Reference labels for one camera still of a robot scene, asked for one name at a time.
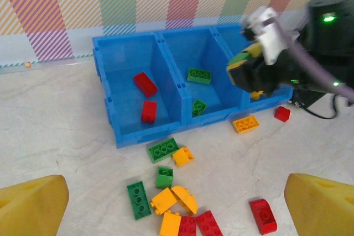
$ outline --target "striped wallpaper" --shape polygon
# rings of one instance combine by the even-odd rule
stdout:
[[[0,0],[0,67],[91,54],[91,38],[235,23],[273,7],[295,27],[308,0]]]

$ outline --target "floor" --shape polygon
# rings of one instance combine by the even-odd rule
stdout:
[[[0,187],[61,174],[70,200],[59,236],[158,235],[161,217],[135,221],[126,189],[142,180],[148,197],[155,196],[157,165],[148,144],[116,149],[92,60],[0,75],[0,84]],[[325,97],[313,110],[329,115],[329,102]],[[256,197],[272,207],[278,222],[272,235],[296,235],[283,195],[290,173],[354,184],[354,112],[343,100],[340,111],[335,120],[321,120],[293,108],[282,123],[267,110],[256,114],[261,126],[244,135],[229,122],[179,133],[173,137],[195,161],[158,165],[173,167],[174,184],[212,210],[224,235],[259,235],[248,206]]]

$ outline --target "green lego brick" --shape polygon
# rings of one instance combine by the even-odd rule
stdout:
[[[151,214],[149,201],[146,197],[143,182],[136,182],[127,186],[129,198],[135,216],[135,220],[141,219]]]
[[[151,161],[153,163],[156,163],[158,161],[161,161],[168,156],[171,156],[173,153],[175,153],[179,149],[176,141],[174,138],[170,138],[164,142],[161,142],[160,144],[157,144],[155,146],[152,146],[151,148],[148,149],[149,156],[151,158]]]
[[[159,167],[156,179],[156,188],[171,188],[173,181],[173,170],[167,167]]]
[[[206,107],[207,105],[204,102],[196,99],[192,106],[192,117],[201,116]]]
[[[251,57],[251,54],[248,52],[238,53],[237,55],[234,56],[233,59],[231,59],[231,61],[227,65],[230,66],[232,64],[241,62],[243,60],[247,60],[250,57]]]
[[[211,72],[202,69],[188,69],[188,81],[194,81],[203,84],[210,84],[211,82]]]

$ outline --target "red duplo brick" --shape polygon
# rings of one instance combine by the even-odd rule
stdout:
[[[178,236],[196,236],[197,222],[195,217],[183,216],[179,225]]]
[[[135,75],[133,80],[146,97],[151,97],[158,91],[157,86],[151,81],[145,72],[141,72],[140,74]]]
[[[210,210],[198,216],[197,223],[203,236],[222,236],[221,230]]]
[[[144,101],[141,121],[143,123],[154,123],[157,112],[157,102]]]
[[[274,117],[282,122],[286,122],[290,118],[290,110],[280,106],[275,110]]]
[[[265,199],[250,201],[254,219],[261,235],[275,232],[278,228],[273,212]]]

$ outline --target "blue plastic bin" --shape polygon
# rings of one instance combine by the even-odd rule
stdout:
[[[242,28],[239,24],[217,25],[215,29],[217,36],[221,37],[220,44],[223,46],[224,50],[231,55],[231,58],[249,45],[245,43],[245,39],[240,34]],[[261,95],[260,99],[256,101],[251,99],[250,93],[247,93],[248,105],[246,108],[252,113],[258,112],[283,104],[291,99],[292,95],[293,88],[290,86],[280,86],[271,97]]]
[[[94,57],[106,93],[108,121],[118,147],[163,138],[183,124],[183,97],[174,71],[163,56],[154,33],[94,38]],[[145,72],[158,93],[145,98],[133,77]],[[140,121],[144,100],[158,103],[154,124]]]
[[[226,65],[249,45],[240,30],[238,24],[230,24],[94,38],[93,56],[117,147],[243,117],[290,99],[293,90],[287,86],[253,101],[249,93],[231,83]],[[211,83],[187,81],[190,67],[211,71]],[[157,95],[145,98],[134,84],[133,77],[140,72],[158,86]],[[146,99],[158,102],[154,124],[140,121]],[[192,117],[196,99],[207,108],[203,115]]]
[[[177,68],[177,77],[188,99],[190,111],[186,113],[190,128],[219,122],[247,109],[248,93],[231,83],[226,72],[231,56],[220,45],[212,27],[167,30],[160,36],[166,43],[166,53]],[[247,42],[240,42],[237,46],[241,51],[247,47]],[[211,83],[187,81],[190,67],[210,71]],[[192,117],[191,106],[196,99],[206,103],[207,108],[201,116]]]

